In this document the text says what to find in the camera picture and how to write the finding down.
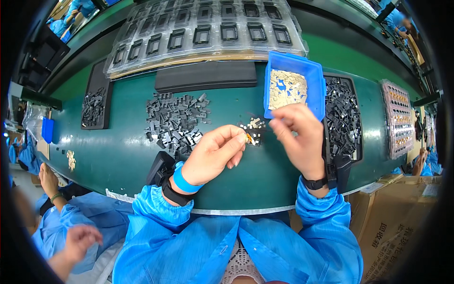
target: blue anti-static coat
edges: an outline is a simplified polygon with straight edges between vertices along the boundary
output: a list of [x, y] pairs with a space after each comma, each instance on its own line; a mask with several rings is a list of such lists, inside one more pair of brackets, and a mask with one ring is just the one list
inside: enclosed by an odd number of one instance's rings
[[350, 204], [336, 189], [317, 199], [299, 179], [296, 212], [304, 226], [299, 234], [282, 221], [267, 218], [209, 215], [190, 222], [193, 206], [193, 201], [172, 206], [162, 197], [161, 187], [145, 186], [133, 202], [135, 214], [129, 217], [113, 283], [218, 284], [237, 237], [266, 281], [361, 280], [363, 259], [348, 228]]
[[73, 274], [91, 270], [98, 257], [111, 245], [123, 239], [128, 230], [132, 205], [96, 192], [72, 198], [61, 213], [54, 206], [46, 211], [32, 241], [45, 259], [64, 248], [68, 228], [79, 224], [92, 225], [103, 235], [103, 245], [94, 244], [85, 258], [72, 270]]

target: bracelet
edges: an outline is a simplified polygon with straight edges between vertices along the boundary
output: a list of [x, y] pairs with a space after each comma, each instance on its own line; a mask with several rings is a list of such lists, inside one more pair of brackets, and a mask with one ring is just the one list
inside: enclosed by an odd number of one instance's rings
[[50, 199], [50, 202], [52, 204], [54, 204], [54, 200], [57, 198], [57, 197], [63, 197], [63, 194], [61, 194], [61, 192], [57, 193], [56, 195], [52, 196], [52, 198]]
[[181, 175], [181, 168], [183, 167], [183, 162], [178, 162], [176, 164], [175, 172], [173, 173], [173, 182], [175, 185], [184, 192], [188, 193], [195, 193], [197, 192], [203, 185], [192, 185], [189, 184]]

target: person's right hand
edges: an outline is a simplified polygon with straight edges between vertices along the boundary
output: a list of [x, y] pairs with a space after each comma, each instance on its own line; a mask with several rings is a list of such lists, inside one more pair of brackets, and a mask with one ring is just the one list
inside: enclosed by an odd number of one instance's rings
[[325, 162], [321, 157], [323, 124], [304, 104], [291, 104], [272, 112], [269, 123], [277, 139], [284, 145], [291, 163], [307, 180], [325, 176]]
[[226, 166], [229, 169], [237, 166], [245, 150], [245, 138], [244, 129], [234, 125], [204, 134], [181, 168], [181, 175], [189, 184], [202, 185], [217, 177]]
[[46, 163], [41, 164], [39, 179], [41, 180], [41, 186], [43, 187], [44, 192], [49, 198], [52, 198], [58, 193], [58, 178]]
[[406, 34], [405, 32], [403, 31], [399, 31], [399, 35], [401, 36], [401, 38], [403, 38], [404, 40], [406, 40], [408, 38], [408, 34]]
[[63, 253], [70, 264], [83, 260], [87, 250], [95, 243], [103, 245], [103, 235], [97, 228], [89, 225], [77, 225], [68, 229]]

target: white label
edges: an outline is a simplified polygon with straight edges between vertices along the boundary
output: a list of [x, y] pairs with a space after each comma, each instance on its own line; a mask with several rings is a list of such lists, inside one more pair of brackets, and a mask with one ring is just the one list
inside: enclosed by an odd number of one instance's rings
[[378, 182], [373, 182], [371, 184], [366, 185], [363, 189], [361, 189], [361, 192], [371, 194], [382, 186], [383, 186], [383, 184], [380, 184]]
[[429, 184], [423, 191], [423, 196], [437, 196], [438, 194], [438, 185]]

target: wristwatch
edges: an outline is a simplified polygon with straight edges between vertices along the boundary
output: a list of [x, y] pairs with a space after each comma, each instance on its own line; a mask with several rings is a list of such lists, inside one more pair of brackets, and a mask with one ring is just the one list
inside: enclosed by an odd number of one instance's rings
[[326, 175], [324, 178], [319, 180], [307, 180], [303, 175], [301, 175], [301, 177], [306, 188], [310, 190], [321, 189], [324, 185], [328, 184], [328, 178]]
[[185, 206], [194, 199], [196, 193], [186, 195], [176, 192], [170, 185], [169, 177], [166, 177], [163, 182], [163, 195], [178, 205]]

